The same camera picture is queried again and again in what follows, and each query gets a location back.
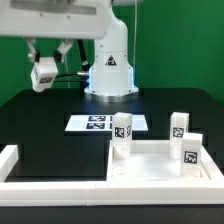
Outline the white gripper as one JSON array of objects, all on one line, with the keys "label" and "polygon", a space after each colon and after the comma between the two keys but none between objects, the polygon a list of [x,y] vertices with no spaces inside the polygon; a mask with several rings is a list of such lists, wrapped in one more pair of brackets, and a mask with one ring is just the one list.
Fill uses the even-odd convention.
[{"label": "white gripper", "polygon": [[35,38],[70,38],[54,51],[55,61],[63,62],[72,38],[105,35],[110,9],[110,0],[0,0],[0,36],[26,37],[32,63],[40,58]]}]

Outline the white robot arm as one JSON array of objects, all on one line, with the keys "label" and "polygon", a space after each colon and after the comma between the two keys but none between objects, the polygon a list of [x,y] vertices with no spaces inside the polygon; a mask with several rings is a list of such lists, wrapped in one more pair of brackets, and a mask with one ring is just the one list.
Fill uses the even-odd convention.
[{"label": "white robot arm", "polygon": [[115,6],[143,0],[0,0],[0,36],[26,39],[34,63],[32,88],[41,92],[58,77],[75,39],[92,39],[94,64],[83,73],[84,94],[102,102],[119,102],[138,92],[128,62],[128,30],[116,18]]}]

